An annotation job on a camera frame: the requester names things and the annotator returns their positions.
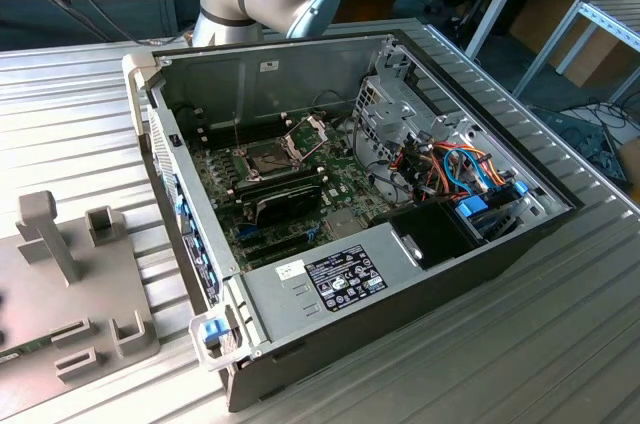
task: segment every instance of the motherboard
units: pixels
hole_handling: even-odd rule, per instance
[[[396,205],[395,193],[382,195],[354,159],[336,125],[343,120],[283,115],[283,135],[247,142],[264,129],[235,129],[226,136],[233,145],[220,147],[211,131],[192,152],[243,271],[360,232]]]

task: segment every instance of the white sticker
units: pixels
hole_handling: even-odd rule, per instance
[[[290,262],[289,264],[283,264],[282,266],[276,267],[276,272],[278,273],[278,276],[280,276],[281,281],[286,281],[292,277],[299,276],[300,274],[304,274],[304,261],[302,259],[298,259],[297,261]]]
[[[277,71],[280,61],[266,61],[260,63],[260,72]]]

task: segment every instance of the blue latch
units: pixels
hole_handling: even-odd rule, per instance
[[[458,203],[458,209],[464,217],[471,217],[488,209],[487,203],[480,196],[471,196]]]
[[[215,344],[221,336],[224,336],[230,330],[229,324],[227,324],[225,318],[215,317],[200,324],[198,334],[200,339],[202,339],[202,342],[204,342],[205,345],[210,346],[211,344]]]
[[[520,194],[521,196],[524,196],[527,192],[529,192],[529,186],[527,186],[522,181],[516,181],[514,187],[516,188],[516,191],[518,191],[518,194]]]

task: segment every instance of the metal worktable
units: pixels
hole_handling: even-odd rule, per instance
[[[583,16],[591,22],[557,67],[558,74],[563,74],[567,70],[598,28],[604,29],[636,52],[640,52],[640,0],[576,0],[531,63],[525,75],[522,76],[513,90],[514,96],[520,96],[524,88],[540,72],[540,69],[551,57],[553,50],[569,33],[579,16]],[[616,102],[639,77],[640,67],[637,67],[611,95],[609,101]]]
[[[127,44],[0,55],[4,195],[50,189],[64,218],[124,210],[158,333],[155,357],[20,415],[24,422],[637,422],[639,211],[552,140],[489,76],[416,20],[404,30],[582,199],[585,209],[498,279],[238,414],[197,366],[191,308],[135,145]],[[431,99],[439,90],[426,88]],[[2,232],[12,203],[2,199]]]

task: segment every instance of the metal bracket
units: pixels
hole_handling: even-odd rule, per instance
[[[159,73],[160,68],[160,65],[150,52],[134,52],[122,58],[122,72],[124,72],[124,82],[127,88],[127,99],[129,100],[129,109],[137,136],[144,134],[138,92],[148,90],[151,87],[153,83],[150,81]]]

